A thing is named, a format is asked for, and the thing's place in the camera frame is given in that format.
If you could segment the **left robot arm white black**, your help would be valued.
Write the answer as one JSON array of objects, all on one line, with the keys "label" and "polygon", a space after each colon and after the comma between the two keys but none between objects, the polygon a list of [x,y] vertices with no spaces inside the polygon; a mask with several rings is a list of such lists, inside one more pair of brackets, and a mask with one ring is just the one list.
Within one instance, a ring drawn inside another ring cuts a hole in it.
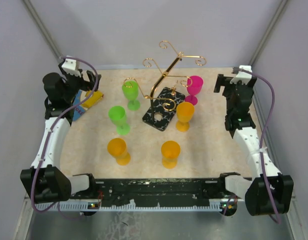
[{"label": "left robot arm white black", "polygon": [[34,205],[67,201],[77,193],[91,199],[98,192],[92,174],[68,177],[60,170],[64,141],[72,125],[75,108],[79,106],[75,98],[79,91],[88,92],[90,98],[102,77],[91,68],[86,72],[88,80],[85,80],[79,68],[81,62],[78,58],[65,56],[58,65],[61,73],[51,72],[42,79],[47,94],[44,134],[30,168],[20,173],[20,180]]}]

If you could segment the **pink wine glass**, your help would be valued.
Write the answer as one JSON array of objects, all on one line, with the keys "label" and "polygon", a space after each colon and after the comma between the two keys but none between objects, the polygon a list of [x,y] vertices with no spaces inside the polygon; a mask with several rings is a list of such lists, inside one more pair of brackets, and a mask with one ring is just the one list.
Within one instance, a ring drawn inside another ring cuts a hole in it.
[{"label": "pink wine glass", "polygon": [[196,95],[201,92],[204,80],[197,75],[192,75],[190,78],[192,83],[190,84],[190,80],[187,81],[187,84],[190,86],[187,87],[188,96],[185,97],[184,101],[195,106],[198,103]]}]

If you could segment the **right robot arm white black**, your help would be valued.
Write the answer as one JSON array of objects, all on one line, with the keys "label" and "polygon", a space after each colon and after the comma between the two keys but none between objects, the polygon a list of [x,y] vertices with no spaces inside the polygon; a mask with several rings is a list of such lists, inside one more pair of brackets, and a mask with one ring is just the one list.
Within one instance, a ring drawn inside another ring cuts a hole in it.
[{"label": "right robot arm white black", "polygon": [[235,194],[243,199],[252,216],[285,214],[290,208],[294,182],[270,159],[249,112],[256,80],[251,75],[245,78],[217,76],[214,92],[218,93],[223,87],[222,95],[226,99],[225,129],[241,148],[252,173],[251,180],[236,173],[226,176],[217,185],[217,192],[223,198]]}]

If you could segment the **gold wine glass rack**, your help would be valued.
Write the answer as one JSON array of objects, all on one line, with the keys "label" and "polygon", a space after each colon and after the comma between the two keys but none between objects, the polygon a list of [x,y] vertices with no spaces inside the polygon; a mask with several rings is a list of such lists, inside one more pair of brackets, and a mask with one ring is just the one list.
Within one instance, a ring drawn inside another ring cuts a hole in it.
[{"label": "gold wine glass rack", "polygon": [[173,86],[164,87],[158,96],[155,96],[158,87],[165,79],[174,77],[171,75],[172,69],[184,58],[194,58],[195,64],[198,66],[206,65],[207,60],[205,57],[199,55],[185,55],[184,52],[177,51],[174,46],[167,40],[160,41],[158,45],[162,49],[171,47],[176,53],[176,58],[166,70],[161,70],[161,68],[156,65],[160,72],[160,77],[152,86],[149,94],[142,95],[144,99],[150,100],[150,108],[143,115],[142,121],[147,125],[155,128],[156,130],[163,132],[166,130],[173,117],[175,116],[177,106],[185,101],[185,95],[176,91],[176,86]]}]

